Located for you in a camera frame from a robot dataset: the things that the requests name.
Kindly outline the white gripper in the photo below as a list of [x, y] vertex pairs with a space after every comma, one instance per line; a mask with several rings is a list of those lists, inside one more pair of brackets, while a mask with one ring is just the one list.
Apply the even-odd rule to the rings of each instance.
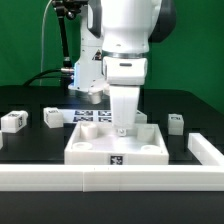
[[146, 58], [103, 58], [103, 73], [109, 85], [112, 124], [118, 136], [126, 136], [127, 129], [135, 123], [140, 86], [145, 82], [147, 66]]

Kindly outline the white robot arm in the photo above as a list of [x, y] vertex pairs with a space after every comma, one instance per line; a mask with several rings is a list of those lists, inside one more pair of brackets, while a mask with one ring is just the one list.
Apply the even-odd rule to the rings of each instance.
[[81, 52], [69, 90], [98, 104], [110, 97], [120, 136], [134, 126], [151, 42], [176, 25], [174, 0], [87, 0], [81, 7]]

